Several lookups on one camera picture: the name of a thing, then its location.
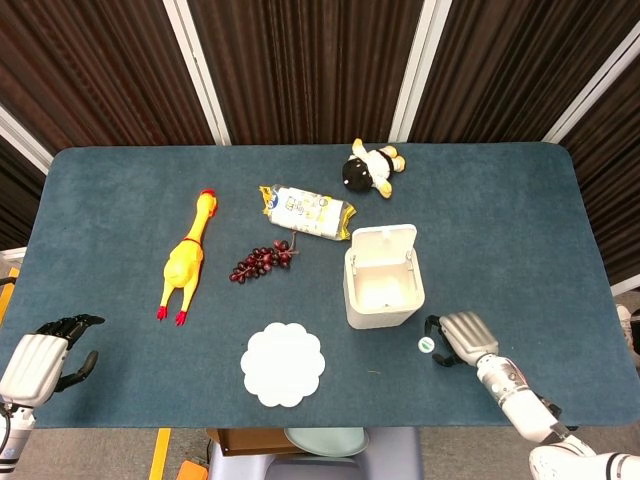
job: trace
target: grapes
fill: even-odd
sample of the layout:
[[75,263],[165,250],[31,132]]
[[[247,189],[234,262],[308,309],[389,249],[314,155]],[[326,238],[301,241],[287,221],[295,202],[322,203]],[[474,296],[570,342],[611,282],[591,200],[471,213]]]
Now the grapes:
[[286,240],[275,240],[273,247],[260,247],[251,250],[243,262],[238,262],[233,269],[229,280],[240,285],[252,278],[260,278],[271,272],[274,267],[288,270],[291,260],[298,252],[295,250],[295,232],[291,246]]

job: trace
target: blue table surface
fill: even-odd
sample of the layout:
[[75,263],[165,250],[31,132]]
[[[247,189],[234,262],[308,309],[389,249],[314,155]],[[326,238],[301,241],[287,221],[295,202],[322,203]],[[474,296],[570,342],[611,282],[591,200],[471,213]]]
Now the blue table surface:
[[[0,330],[4,368],[25,333],[78,313],[104,316],[71,351],[65,373],[100,352],[93,374],[38,409],[40,427],[502,425],[467,366],[420,353],[428,314],[475,310],[501,353],[568,424],[640,417],[626,351],[571,159],[543,143],[406,144],[393,198],[348,192],[348,145],[79,148],[47,178],[21,276]],[[252,284],[228,275],[251,248],[288,232],[261,213],[258,185],[283,184],[351,202],[359,227],[413,223],[426,291],[402,326],[357,331],[345,317],[349,242],[300,235],[289,272]],[[162,269],[195,200],[219,210],[186,326],[155,319]],[[292,409],[247,393],[240,358],[274,321],[299,322],[326,359],[315,394]]]

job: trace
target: chicken's red feet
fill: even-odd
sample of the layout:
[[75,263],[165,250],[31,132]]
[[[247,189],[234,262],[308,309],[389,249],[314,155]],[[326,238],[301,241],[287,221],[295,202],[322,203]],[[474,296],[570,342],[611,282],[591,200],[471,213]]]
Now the chicken's red feet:
[[158,320],[162,320],[167,318],[167,307],[163,307],[162,305],[158,308],[158,313],[156,314]]
[[186,321],[187,321],[187,312],[185,312],[184,310],[180,310],[180,313],[176,315],[176,325],[178,327],[181,327],[182,325],[185,324]]

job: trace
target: robotic arm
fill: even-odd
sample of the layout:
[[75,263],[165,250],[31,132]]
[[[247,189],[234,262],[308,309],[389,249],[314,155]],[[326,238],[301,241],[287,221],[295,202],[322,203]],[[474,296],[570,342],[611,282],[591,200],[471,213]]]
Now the robotic arm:
[[34,408],[54,393],[82,382],[98,360],[92,351],[75,373],[61,376],[67,353],[91,325],[104,318],[77,315],[43,325],[22,337],[0,380],[0,480],[9,479],[35,426]]
[[430,316],[432,327],[450,350],[444,357],[434,354],[439,365],[451,367],[466,363],[477,367],[478,379],[502,408],[518,433],[542,446],[529,456],[535,480],[635,480],[640,478],[640,457],[620,453],[596,453],[558,421],[561,410],[536,395],[520,369],[508,358],[498,356],[498,341],[473,312],[443,317]]

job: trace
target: snack package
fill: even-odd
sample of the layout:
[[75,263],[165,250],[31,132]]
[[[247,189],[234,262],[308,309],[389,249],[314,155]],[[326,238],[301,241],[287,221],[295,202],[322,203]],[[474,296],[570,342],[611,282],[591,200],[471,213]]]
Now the snack package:
[[356,213],[353,205],[282,185],[260,187],[260,191],[265,205],[262,213],[271,223],[332,240],[351,238],[347,225]]

